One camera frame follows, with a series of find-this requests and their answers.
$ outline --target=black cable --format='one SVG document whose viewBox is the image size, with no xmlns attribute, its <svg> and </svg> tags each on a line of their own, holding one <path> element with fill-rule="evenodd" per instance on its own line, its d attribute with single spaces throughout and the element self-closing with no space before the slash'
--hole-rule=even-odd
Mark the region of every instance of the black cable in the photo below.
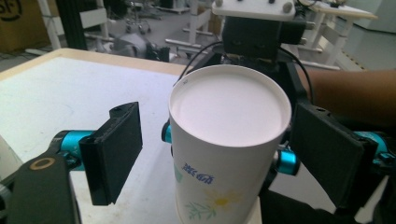
<svg viewBox="0 0 396 224">
<path fill-rule="evenodd" d="M 217 44 L 222 44 L 222 41 L 218 41 L 218 42 L 211 43 L 211 44 L 207 45 L 206 47 L 204 47 L 203 49 L 201 49 L 198 53 L 196 53 L 196 54 L 194 55 L 194 57 L 193 57 L 193 58 L 189 61 L 189 63 L 186 65 L 186 68 L 185 68 L 185 69 L 183 70 L 183 72 L 180 74 L 180 76 L 178 77 L 178 79 L 177 79 L 176 83 L 174 84 L 174 86 L 185 76 L 185 73 L 186 73 L 187 69 L 189 69 L 190 65 L 191 65 L 192 62 L 198 57 L 198 55 L 200 55 L 202 52 L 204 52 L 204 50 L 206 50 L 206 49 L 208 49 L 208 48 L 210 48 L 210 47 L 212 47 L 212 46 L 214 46 L 214 45 L 217 45 Z"/>
<path fill-rule="evenodd" d="M 305 77 L 306 77 L 306 81 L 308 82 L 308 86 L 309 86 L 309 90 L 310 90 L 310 96 L 311 96 L 311 104 L 314 104 L 314 88 L 312 87 L 312 82 L 311 82 L 311 78 L 308 75 L 308 72 L 306 71 L 305 67 L 303 66 L 303 64 L 300 62 L 300 60 L 290 51 L 286 50 L 286 49 L 282 49 L 281 47 L 279 47 L 280 50 L 282 50 L 283 52 L 287 53 L 291 58 L 293 58 L 293 60 L 295 62 L 297 62 L 298 65 L 300 65 L 300 67 L 303 69 Z"/>
</svg>

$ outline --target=chair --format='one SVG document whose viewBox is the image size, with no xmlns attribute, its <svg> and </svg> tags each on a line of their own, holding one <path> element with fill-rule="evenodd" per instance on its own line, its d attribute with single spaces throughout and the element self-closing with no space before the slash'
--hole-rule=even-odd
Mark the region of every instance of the chair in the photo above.
<svg viewBox="0 0 396 224">
<path fill-rule="evenodd" d="M 147 21 L 140 20 L 138 14 L 139 8 L 140 9 L 143 8 L 144 5 L 142 3 L 137 3 L 135 0 L 126 0 L 125 3 L 128 6 L 130 6 L 128 10 L 128 14 L 125 17 L 125 22 L 126 22 L 125 32 L 128 34 L 132 33 L 133 32 L 132 27 L 136 26 L 141 35 L 144 35 L 146 32 L 150 33 L 151 28 L 149 26 L 149 23 Z"/>
</svg>

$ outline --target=skin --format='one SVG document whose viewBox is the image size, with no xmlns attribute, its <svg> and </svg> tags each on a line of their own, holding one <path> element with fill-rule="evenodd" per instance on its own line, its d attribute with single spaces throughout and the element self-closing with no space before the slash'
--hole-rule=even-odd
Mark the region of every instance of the skin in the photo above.
<svg viewBox="0 0 396 224">
<path fill-rule="evenodd" d="M 314 90 L 314 105 L 334 115 L 379 127 L 396 126 L 396 70 L 309 70 L 308 75 Z M 309 96 L 302 70 L 299 76 Z"/>
</svg>

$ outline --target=white paper cup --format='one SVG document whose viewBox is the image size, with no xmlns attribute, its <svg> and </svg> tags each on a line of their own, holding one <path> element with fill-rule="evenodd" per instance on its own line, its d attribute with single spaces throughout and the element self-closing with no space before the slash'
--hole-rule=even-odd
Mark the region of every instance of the white paper cup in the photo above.
<svg viewBox="0 0 396 224">
<path fill-rule="evenodd" d="M 246 223 L 291 117 L 269 77 L 235 65 L 196 70 L 170 101 L 182 223 Z"/>
</svg>

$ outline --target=white table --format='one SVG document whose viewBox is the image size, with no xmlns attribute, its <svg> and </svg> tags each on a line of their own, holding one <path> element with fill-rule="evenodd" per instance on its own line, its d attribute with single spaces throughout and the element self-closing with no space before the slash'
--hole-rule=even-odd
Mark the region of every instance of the white table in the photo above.
<svg viewBox="0 0 396 224">
<path fill-rule="evenodd" d="M 177 224 L 174 164 L 161 130 L 175 75 L 184 67 L 58 49 L 0 73 L 0 134 L 26 162 L 59 131 L 97 130 L 109 109 L 138 101 L 143 149 L 117 203 L 93 206 L 85 174 L 70 174 L 82 222 Z M 261 223 L 260 212 L 249 223 Z"/>
</svg>

